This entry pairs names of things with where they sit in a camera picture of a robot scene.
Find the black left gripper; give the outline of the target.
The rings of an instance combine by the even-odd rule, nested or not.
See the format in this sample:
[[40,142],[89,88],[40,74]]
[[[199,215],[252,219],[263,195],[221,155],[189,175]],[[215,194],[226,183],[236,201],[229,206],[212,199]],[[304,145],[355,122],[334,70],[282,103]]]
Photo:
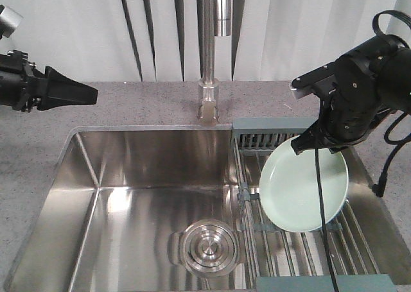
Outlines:
[[[41,100],[38,91],[41,79],[47,78],[48,96],[86,96],[84,98],[52,98]],[[95,105],[98,90],[76,82],[51,66],[45,74],[28,61],[28,54],[18,50],[1,55],[1,105],[15,111],[31,112],[40,103],[40,111],[62,106]]]

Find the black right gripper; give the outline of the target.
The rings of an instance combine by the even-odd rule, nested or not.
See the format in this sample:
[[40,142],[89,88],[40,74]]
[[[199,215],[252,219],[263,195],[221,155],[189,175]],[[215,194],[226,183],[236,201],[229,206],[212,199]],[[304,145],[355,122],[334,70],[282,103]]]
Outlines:
[[323,115],[298,137],[291,147],[296,155],[306,150],[328,148],[338,153],[346,147],[362,142],[370,132],[370,125],[381,106],[375,79],[361,70],[335,70],[336,91]]

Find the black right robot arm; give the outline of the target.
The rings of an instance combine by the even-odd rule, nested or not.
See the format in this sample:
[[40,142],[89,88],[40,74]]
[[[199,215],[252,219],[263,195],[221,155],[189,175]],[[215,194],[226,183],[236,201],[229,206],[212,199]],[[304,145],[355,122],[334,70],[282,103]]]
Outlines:
[[398,36],[389,39],[374,36],[291,82],[297,99],[321,100],[318,119],[291,143],[296,154],[338,152],[366,140],[391,112],[410,113],[410,48]]

